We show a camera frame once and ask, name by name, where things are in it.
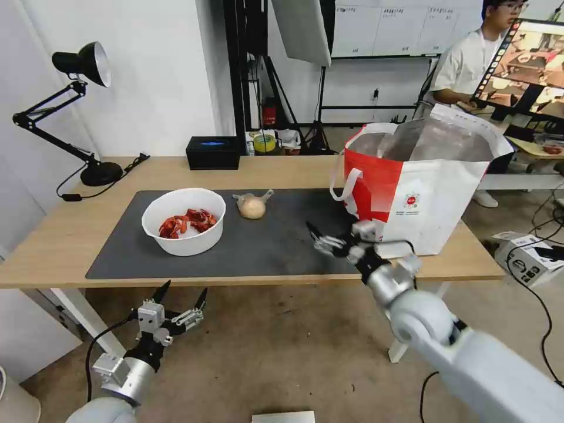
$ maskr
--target onion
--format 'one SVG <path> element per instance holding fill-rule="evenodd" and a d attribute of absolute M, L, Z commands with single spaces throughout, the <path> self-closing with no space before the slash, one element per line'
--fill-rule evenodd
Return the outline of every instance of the onion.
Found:
<path fill-rule="evenodd" d="M 274 194 L 274 191 L 268 190 L 268 192 L 262 197 L 257 197 L 254 194 L 244 194 L 244 195 L 233 195 L 233 198 L 237 200 L 237 207 L 239 208 L 239 213 L 245 219 L 260 219 L 266 213 L 266 201 Z"/>

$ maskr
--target logo on bag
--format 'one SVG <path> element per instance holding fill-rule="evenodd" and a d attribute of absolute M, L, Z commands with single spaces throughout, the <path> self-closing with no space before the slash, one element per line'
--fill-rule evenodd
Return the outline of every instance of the logo on bag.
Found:
<path fill-rule="evenodd" d="M 419 205 L 419 194 L 411 193 L 405 197 L 404 207 L 406 209 L 416 209 Z"/>

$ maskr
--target concrete floor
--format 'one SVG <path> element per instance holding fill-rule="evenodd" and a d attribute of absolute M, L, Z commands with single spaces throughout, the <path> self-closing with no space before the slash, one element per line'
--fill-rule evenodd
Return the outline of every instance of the concrete floor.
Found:
<path fill-rule="evenodd" d="M 531 215 L 547 195 L 494 193 L 501 203 L 498 209 L 472 203 L 464 220 L 479 237 L 503 230 L 528 231 Z M 548 209 L 539 219 L 547 220 L 546 216 Z M 151 292 L 98 289 L 89 290 L 88 297 L 111 323 Z M 564 377 L 562 278 L 537 292 L 554 319 L 548 356 Z M 193 305 L 198 293 L 196 288 L 173 288 L 165 305 L 184 310 Z M 468 324 L 497 336 L 546 371 L 539 352 L 546 318 L 522 287 L 455 283 L 445 301 Z M 399 364 L 389 363 L 388 323 L 360 283 L 211 288 L 205 314 L 199 327 L 177 338 L 166 351 L 149 398 L 138 413 L 139 422 L 250 422 L 254 413 L 307 409 L 325 423 L 419 421 L 419 392 L 431 369 L 412 351 Z M 130 324 L 116 335 L 130 347 L 135 332 L 136 324 Z M 85 352 L 82 345 L 24 383 L 42 402 L 41 423 L 64 422 L 84 404 Z M 429 383 L 425 417 L 428 422 L 477 421 L 446 392 L 439 378 Z"/>

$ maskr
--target white bowl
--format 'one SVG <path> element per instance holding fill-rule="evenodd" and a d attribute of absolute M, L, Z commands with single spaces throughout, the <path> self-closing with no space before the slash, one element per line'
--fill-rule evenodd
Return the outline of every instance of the white bowl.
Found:
<path fill-rule="evenodd" d="M 198 233 L 188 229 L 178 239 L 159 236 L 159 228 L 169 217 L 186 214 L 187 209 L 204 209 L 217 219 L 207 231 Z M 221 195 L 204 188 L 185 188 L 171 191 L 157 198 L 143 213 L 141 225 L 145 233 L 153 237 L 164 251 L 174 256 L 193 256 L 212 248 L 223 233 L 225 201 Z"/>

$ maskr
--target tape roll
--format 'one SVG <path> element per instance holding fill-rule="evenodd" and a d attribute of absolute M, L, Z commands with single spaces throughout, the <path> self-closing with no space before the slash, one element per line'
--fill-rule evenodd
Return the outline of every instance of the tape roll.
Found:
<path fill-rule="evenodd" d="M 253 137 L 254 150 L 259 153 L 270 153 L 276 148 L 276 137 L 270 134 L 259 134 Z"/>

